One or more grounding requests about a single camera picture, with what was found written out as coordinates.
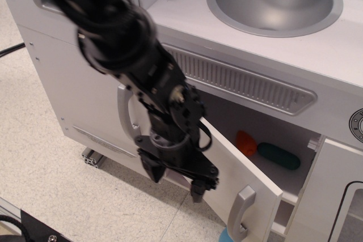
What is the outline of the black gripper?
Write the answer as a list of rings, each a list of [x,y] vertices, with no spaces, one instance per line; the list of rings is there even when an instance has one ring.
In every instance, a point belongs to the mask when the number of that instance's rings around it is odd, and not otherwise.
[[[194,203],[202,201],[206,190],[217,187],[218,168],[192,146],[189,136],[179,143],[172,143],[153,133],[150,136],[138,135],[134,141],[143,168],[155,183],[159,183],[167,169],[188,177],[192,180],[191,196]]]

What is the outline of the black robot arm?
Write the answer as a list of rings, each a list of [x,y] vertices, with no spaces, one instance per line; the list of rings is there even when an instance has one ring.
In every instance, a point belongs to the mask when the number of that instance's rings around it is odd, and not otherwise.
[[[116,78],[147,109],[151,130],[135,136],[142,165],[158,182],[170,169],[191,179],[201,202],[218,184],[218,169],[205,157],[204,104],[197,90],[156,37],[154,22],[133,0],[53,0],[78,27],[78,44],[95,70]]]

